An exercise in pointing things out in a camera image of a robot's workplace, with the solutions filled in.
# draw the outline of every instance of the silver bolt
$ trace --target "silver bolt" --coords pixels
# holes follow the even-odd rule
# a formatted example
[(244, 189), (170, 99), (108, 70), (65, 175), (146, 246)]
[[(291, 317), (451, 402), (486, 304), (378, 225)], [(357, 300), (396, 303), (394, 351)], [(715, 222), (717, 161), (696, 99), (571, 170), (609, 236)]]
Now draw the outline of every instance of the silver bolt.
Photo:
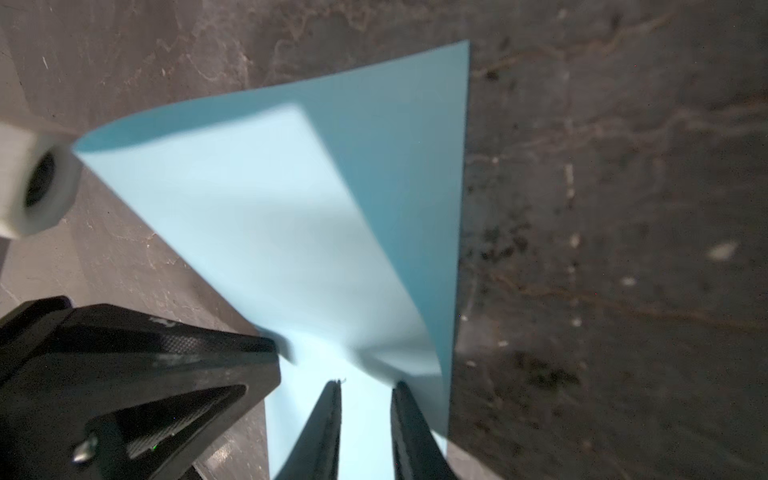
[(72, 463), (83, 464), (91, 461), (96, 456), (96, 447), (98, 439), (96, 434), (91, 432), (87, 439), (72, 450)]

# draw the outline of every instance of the white plastic object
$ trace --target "white plastic object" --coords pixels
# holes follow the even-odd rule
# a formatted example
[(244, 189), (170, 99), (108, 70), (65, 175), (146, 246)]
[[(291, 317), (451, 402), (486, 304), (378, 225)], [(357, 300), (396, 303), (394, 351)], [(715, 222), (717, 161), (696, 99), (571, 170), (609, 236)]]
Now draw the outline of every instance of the white plastic object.
[(0, 237), (32, 235), (67, 213), (82, 170), (76, 138), (42, 119), (0, 117)]

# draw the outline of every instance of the blue paper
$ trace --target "blue paper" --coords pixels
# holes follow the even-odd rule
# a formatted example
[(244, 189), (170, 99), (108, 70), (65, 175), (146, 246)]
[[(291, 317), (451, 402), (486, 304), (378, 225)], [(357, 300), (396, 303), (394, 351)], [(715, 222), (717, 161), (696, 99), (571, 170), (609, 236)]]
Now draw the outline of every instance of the blue paper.
[(447, 433), (467, 82), (462, 42), (156, 108), (74, 146), (278, 341), (273, 476), (330, 379), (344, 380), (339, 478), (393, 477), (401, 379)]

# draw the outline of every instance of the dark opening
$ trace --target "dark opening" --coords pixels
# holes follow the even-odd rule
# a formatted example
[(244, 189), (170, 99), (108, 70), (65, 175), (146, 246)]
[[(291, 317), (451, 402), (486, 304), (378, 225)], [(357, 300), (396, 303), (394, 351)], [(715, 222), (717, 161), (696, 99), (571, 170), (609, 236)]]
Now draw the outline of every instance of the dark opening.
[(29, 180), (29, 185), (27, 185), (27, 197), (25, 199), (27, 208), (43, 199), (53, 184), (55, 173), (56, 161), (53, 153), (48, 151), (38, 162), (38, 166), (35, 167), (35, 172), (32, 173), (32, 178)]

